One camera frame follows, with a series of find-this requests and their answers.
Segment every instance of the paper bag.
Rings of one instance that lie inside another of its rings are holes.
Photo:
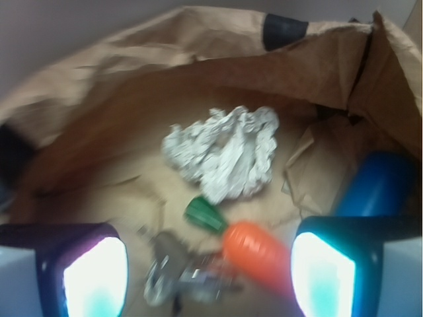
[[[369,152],[398,151],[421,165],[421,55],[378,13],[374,19],[306,23],[185,7],[47,67],[0,107],[0,118],[41,149],[20,180],[11,220],[121,217],[216,250],[216,237],[182,218],[200,192],[165,164],[161,140],[170,125],[204,120],[210,108],[271,106],[280,118],[272,183],[220,207],[230,222],[256,221],[290,245],[301,211],[329,214]],[[334,115],[322,117],[322,109]],[[291,195],[282,192],[286,181]],[[140,299],[151,255],[141,242],[129,245],[126,314],[167,314]],[[192,305],[187,315],[295,314],[246,283],[245,293],[206,312]],[[267,304],[248,300],[263,294]]]

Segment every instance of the plastic carrot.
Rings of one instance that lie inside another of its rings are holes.
[[[245,275],[284,297],[294,298],[290,251],[271,234],[248,221],[228,225],[217,208],[203,197],[190,202],[185,217],[222,234],[223,255]]]

